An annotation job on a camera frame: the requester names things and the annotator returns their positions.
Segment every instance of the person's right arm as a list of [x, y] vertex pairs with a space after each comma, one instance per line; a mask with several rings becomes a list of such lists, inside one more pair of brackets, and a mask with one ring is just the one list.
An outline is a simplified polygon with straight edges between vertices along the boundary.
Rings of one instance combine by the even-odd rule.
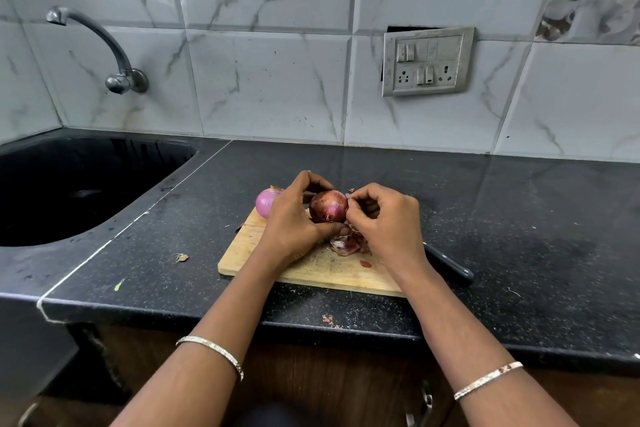
[[[371, 218], [359, 203], [365, 211], [373, 203], [380, 212]], [[372, 183], [349, 197], [347, 219], [405, 293], [453, 391], [513, 361], [427, 261], [414, 197]], [[523, 369], [501, 375], [460, 403], [470, 427], [576, 427]]]

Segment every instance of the onion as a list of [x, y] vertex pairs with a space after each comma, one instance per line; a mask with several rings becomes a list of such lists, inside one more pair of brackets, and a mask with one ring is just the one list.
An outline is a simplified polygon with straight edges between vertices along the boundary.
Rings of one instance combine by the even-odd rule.
[[340, 191], [323, 191], [309, 203], [309, 214], [314, 223], [344, 223], [347, 219], [347, 197]]
[[270, 186], [255, 198], [255, 210], [265, 220], [269, 217], [273, 200], [284, 191], [281, 187]]

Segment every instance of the hand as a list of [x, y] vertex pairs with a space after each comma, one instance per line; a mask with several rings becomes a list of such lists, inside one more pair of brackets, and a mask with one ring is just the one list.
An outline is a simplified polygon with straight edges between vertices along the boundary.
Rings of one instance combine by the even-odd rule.
[[347, 220], [396, 279], [431, 269], [424, 254], [418, 200], [372, 183], [349, 196]]
[[257, 249], [276, 261], [278, 275], [291, 262], [304, 257], [316, 243], [336, 236], [344, 227], [343, 223], [313, 223], [303, 206], [315, 192], [329, 189], [333, 186], [324, 178], [302, 171], [273, 201]]

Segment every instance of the black sink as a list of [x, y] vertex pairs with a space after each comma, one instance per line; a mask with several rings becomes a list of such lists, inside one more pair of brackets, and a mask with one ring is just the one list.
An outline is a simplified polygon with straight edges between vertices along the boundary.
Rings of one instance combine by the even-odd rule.
[[0, 246], [30, 246], [100, 225], [195, 155], [158, 140], [71, 137], [0, 154]]

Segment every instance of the silver bangle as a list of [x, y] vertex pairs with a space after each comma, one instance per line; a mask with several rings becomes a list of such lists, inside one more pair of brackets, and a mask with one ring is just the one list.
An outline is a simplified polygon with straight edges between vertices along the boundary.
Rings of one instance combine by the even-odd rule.
[[513, 363], [509, 363], [508, 365], [502, 366], [502, 367], [498, 368], [497, 370], [492, 371], [491, 373], [489, 373], [489, 375], [484, 375], [482, 378], [479, 378], [475, 382], [470, 383], [469, 385], [464, 387], [462, 390], [457, 391], [453, 395], [453, 400], [458, 401], [462, 397], [464, 397], [465, 395], [468, 395], [469, 393], [471, 393], [472, 391], [474, 391], [474, 390], [480, 388], [481, 386], [486, 385], [487, 383], [495, 380], [500, 375], [504, 375], [505, 373], [508, 373], [508, 372], [510, 372], [512, 370], [515, 370], [517, 368], [522, 368], [522, 363], [520, 363], [519, 361], [514, 361]]
[[213, 341], [209, 341], [208, 339], [201, 338], [200, 336], [181, 337], [178, 340], [178, 342], [175, 343], [175, 345], [178, 346], [182, 342], [196, 342], [224, 356], [224, 358], [228, 359], [229, 363], [231, 363], [231, 365], [233, 365], [233, 367], [236, 369], [236, 371], [238, 372], [238, 378], [240, 378], [240, 382], [242, 382], [244, 378], [244, 371], [242, 371], [242, 367], [240, 366], [240, 363], [238, 363], [238, 361], [233, 357], [233, 355], [229, 353], [225, 348], [218, 346]]

